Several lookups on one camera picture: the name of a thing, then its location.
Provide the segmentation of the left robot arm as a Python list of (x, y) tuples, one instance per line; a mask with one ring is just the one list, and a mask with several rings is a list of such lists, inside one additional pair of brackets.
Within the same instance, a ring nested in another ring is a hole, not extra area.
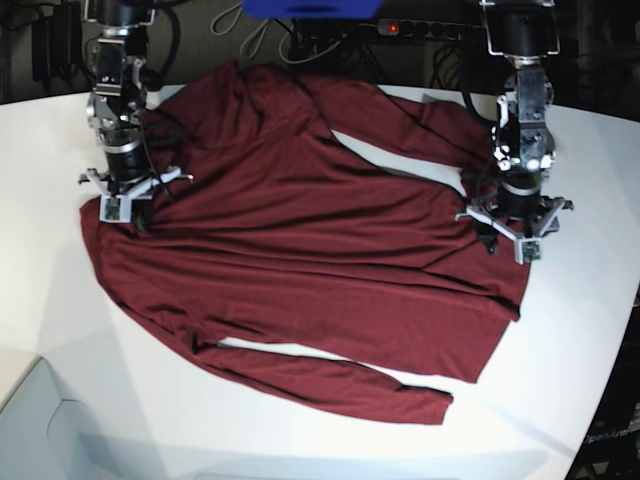
[(546, 112), (554, 90), (544, 67), (559, 53), (552, 1), (483, 1), (480, 4), (490, 55), (513, 68), (496, 98), (490, 129), (491, 154), (471, 178), (473, 193), (457, 218), (473, 220), (478, 238), (495, 254), (499, 237), (513, 244), (516, 263), (541, 258), (543, 239), (559, 230), (558, 215), (572, 201), (542, 193), (556, 159)]

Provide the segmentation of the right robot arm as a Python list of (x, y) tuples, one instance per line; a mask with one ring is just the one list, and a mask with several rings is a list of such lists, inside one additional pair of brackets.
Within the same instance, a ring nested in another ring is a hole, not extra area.
[(87, 103), (88, 124), (102, 148), (107, 169), (82, 173), (78, 182), (99, 190), (99, 220), (149, 230), (157, 190), (193, 178), (180, 168), (155, 166), (148, 143), (147, 95), (163, 86), (163, 75), (147, 66), (147, 28), (173, 1), (89, 1), (86, 18), (101, 28), (95, 50), (95, 85)]

